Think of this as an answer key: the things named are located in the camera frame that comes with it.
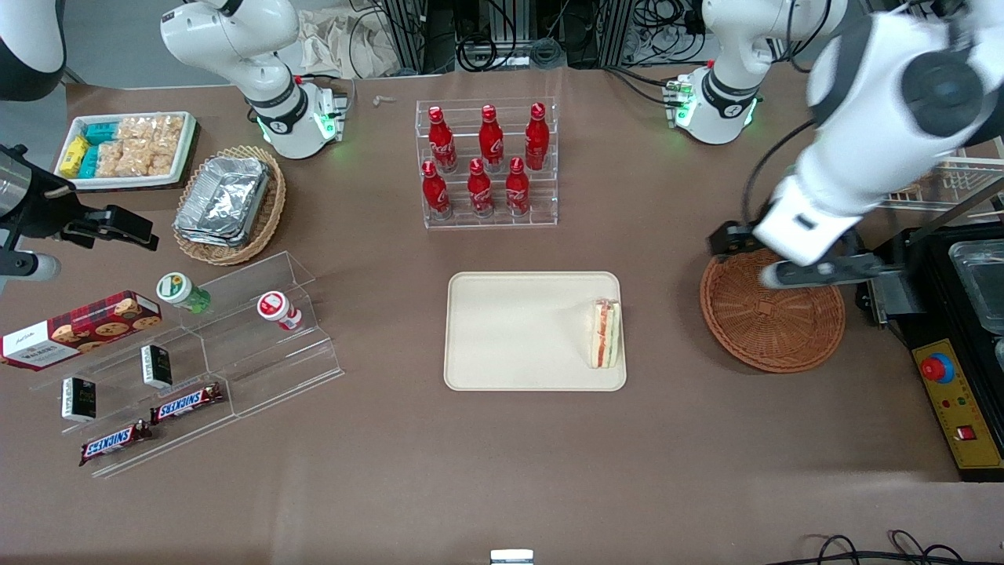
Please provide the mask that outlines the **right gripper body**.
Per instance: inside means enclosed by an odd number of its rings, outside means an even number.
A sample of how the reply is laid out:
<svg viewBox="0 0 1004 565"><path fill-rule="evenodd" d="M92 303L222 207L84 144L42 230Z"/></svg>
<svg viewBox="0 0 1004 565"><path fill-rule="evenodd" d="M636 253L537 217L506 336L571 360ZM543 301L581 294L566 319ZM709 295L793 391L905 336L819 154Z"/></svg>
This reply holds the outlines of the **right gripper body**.
<svg viewBox="0 0 1004 565"><path fill-rule="evenodd" d="M2 231L4 243L21 239L57 239L82 244L64 229L80 218L83 206L71 184L25 159L22 144L2 146Z"/></svg>

